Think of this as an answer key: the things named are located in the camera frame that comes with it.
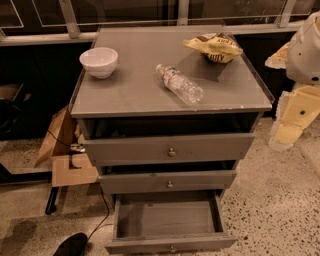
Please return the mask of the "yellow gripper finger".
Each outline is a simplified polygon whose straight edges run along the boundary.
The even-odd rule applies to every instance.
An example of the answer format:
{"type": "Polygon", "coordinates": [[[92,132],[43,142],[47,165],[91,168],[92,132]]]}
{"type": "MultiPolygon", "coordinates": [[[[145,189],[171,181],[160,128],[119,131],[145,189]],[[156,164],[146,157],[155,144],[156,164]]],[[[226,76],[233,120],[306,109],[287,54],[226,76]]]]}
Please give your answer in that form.
{"type": "Polygon", "coordinates": [[[269,146],[276,151],[291,148],[319,114],[319,86],[297,85],[291,92],[283,91],[271,128],[269,146]]]}
{"type": "Polygon", "coordinates": [[[289,44],[284,44],[274,54],[267,58],[265,65],[273,69],[285,69],[287,67],[287,51],[289,44]]]}

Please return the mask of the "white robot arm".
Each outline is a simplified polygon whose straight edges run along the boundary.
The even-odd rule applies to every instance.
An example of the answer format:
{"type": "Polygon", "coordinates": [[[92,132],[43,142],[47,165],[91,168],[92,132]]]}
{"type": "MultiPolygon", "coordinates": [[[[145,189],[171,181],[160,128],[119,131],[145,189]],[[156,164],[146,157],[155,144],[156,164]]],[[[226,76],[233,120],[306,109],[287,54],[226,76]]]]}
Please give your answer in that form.
{"type": "Polygon", "coordinates": [[[311,14],[265,65],[284,69],[294,81],[292,91],[283,91],[278,100],[270,133],[269,146],[284,151],[320,114],[320,13],[311,14]]]}

